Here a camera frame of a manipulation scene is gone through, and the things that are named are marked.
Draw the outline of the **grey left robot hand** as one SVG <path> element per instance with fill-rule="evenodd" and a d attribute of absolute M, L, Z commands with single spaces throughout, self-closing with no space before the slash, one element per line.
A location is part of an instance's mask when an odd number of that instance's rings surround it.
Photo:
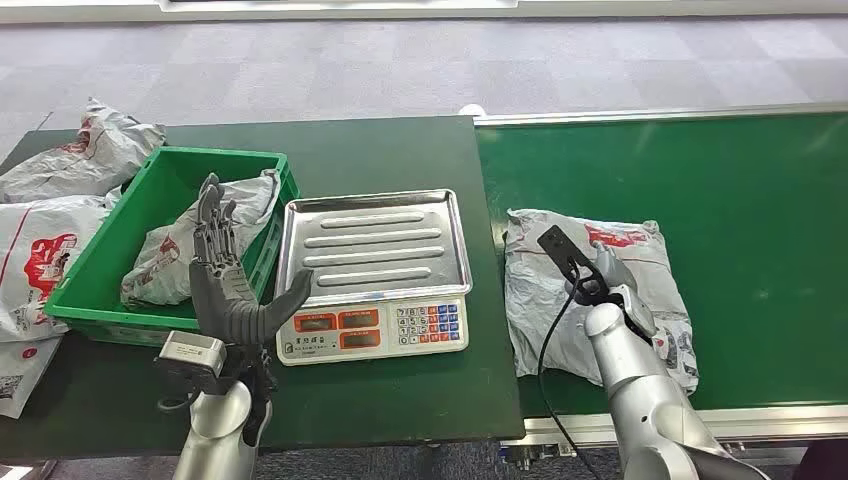
<path fill-rule="evenodd" d="M 309 298 L 313 271 L 298 272 L 288 290 L 271 303 L 260 304 L 234 250 L 236 202 L 224 204 L 223 196 L 217 175 L 209 174 L 198 194 L 189 265 L 197 322 L 202 334 L 225 343 L 264 345 Z"/>

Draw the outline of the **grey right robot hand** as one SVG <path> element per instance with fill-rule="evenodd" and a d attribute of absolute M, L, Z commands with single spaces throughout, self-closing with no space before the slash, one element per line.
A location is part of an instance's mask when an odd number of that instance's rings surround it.
<path fill-rule="evenodd" d="M 647 303 L 639 296 L 635 276 L 609 245 L 594 241 L 592 246 L 596 251 L 595 265 L 608 288 L 607 300 L 624 312 L 628 327 L 650 343 L 658 328 Z"/>

